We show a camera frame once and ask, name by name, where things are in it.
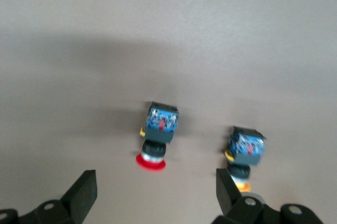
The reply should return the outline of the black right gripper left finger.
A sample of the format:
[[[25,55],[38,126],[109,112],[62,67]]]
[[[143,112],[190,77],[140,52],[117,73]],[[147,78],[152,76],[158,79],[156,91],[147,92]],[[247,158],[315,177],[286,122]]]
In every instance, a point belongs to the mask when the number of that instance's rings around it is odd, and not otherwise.
[[[96,199],[96,171],[86,170],[62,196],[62,203],[74,223],[83,223]]]

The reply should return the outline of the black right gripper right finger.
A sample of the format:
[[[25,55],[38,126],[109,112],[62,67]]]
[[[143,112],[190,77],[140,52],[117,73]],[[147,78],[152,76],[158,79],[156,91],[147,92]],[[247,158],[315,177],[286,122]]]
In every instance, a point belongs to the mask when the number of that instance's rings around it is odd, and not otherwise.
[[[241,196],[228,171],[226,169],[217,169],[216,197],[222,210],[222,215],[218,219],[240,219],[235,204]]]

